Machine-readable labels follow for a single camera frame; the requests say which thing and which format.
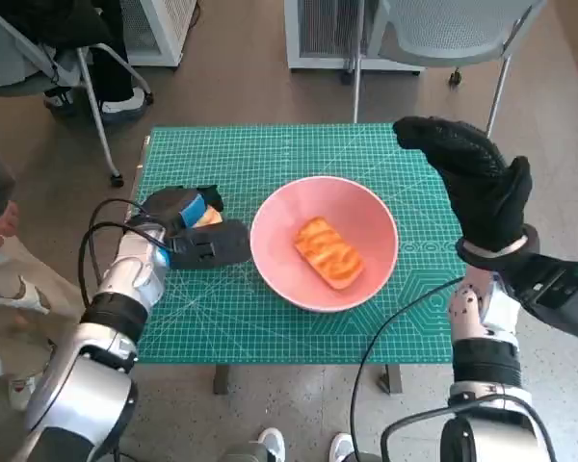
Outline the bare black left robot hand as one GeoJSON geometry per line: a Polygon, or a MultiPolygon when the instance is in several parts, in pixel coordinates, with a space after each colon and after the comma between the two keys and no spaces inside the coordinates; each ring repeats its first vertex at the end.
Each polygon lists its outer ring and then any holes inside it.
{"type": "Polygon", "coordinates": [[[216,185],[165,187],[143,203],[144,212],[158,218],[171,232],[223,221],[223,199],[216,185]]]}

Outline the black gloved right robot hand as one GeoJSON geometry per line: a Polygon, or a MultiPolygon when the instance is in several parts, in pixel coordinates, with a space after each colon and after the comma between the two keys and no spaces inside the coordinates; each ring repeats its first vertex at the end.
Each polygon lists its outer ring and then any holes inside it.
{"type": "Polygon", "coordinates": [[[526,157],[507,163],[486,132],[462,121],[406,116],[393,130],[403,149],[421,151],[440,175],[466,241],[499,252],[521,239],[533,187],[526,157]]]}

